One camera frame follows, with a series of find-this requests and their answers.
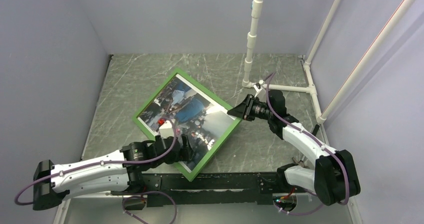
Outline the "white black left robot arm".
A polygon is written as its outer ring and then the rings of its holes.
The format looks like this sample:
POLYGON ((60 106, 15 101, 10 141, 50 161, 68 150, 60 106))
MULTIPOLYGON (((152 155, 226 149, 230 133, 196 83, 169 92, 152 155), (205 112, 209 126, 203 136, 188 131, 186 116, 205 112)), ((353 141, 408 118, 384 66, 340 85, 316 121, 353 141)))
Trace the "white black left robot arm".
POLYGON ((138 194, 147 189, 143 173, 161 164, 188 162, 194 151, 187 135, 132 142, 122 148, 78 163, 55 165, 39 162, 33 180, 34 211, 43 211, 63 201, 92 193, 111 191, 138 194))

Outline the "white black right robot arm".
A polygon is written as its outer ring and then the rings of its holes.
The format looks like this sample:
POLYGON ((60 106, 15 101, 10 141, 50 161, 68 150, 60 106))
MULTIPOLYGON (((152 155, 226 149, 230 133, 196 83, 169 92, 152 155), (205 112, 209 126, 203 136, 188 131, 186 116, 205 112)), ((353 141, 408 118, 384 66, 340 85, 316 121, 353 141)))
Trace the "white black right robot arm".
POLYGON ((227 114, 253 121, 266 120, 269 129, 281 140, 293 145, 312 162, 312 169, 298 163, 277 169, 275 179, 268 182, 282 192, 300 187, 314 193, 326 206, 345 204, 361 192, 355 162, 348 150, 336 150, 307 131, 298 119, 287 112, 286 99, 280 90, 270 90, 266 101, 248 94, 227 114))

